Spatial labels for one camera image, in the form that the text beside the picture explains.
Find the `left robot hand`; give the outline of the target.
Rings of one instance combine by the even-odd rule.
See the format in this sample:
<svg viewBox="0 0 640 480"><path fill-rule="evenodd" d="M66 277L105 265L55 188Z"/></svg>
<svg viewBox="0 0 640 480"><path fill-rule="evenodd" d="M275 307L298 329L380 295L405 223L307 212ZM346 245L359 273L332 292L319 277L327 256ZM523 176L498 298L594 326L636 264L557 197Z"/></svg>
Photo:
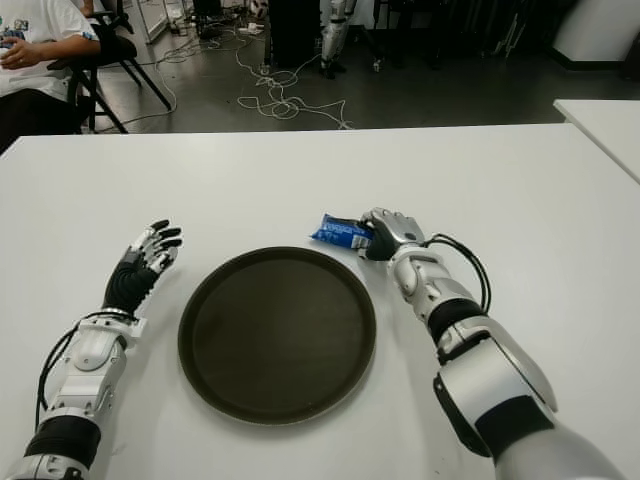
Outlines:
<svg viewBox="0 0 640 480"><path fill-rule="evenodd" d="M180 227L168 219L147 226L126 248L106 285L103 309L133 316L158 279L175 262L183 243Z"/></svg>

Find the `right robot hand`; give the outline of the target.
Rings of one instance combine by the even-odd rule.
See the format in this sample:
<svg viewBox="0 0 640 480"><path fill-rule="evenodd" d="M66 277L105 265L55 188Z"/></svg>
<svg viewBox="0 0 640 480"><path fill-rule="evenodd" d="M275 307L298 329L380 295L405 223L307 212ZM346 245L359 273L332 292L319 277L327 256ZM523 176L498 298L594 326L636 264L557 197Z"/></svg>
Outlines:
<svg viewBox="0 0 640 480"><path fill-rule="evenodd" d="M366 260L388 261L402 247L422 246L426 242L416 220L400 212L376 207L362 215L360 224L373 233L370 243L358 252Z"/></svg>

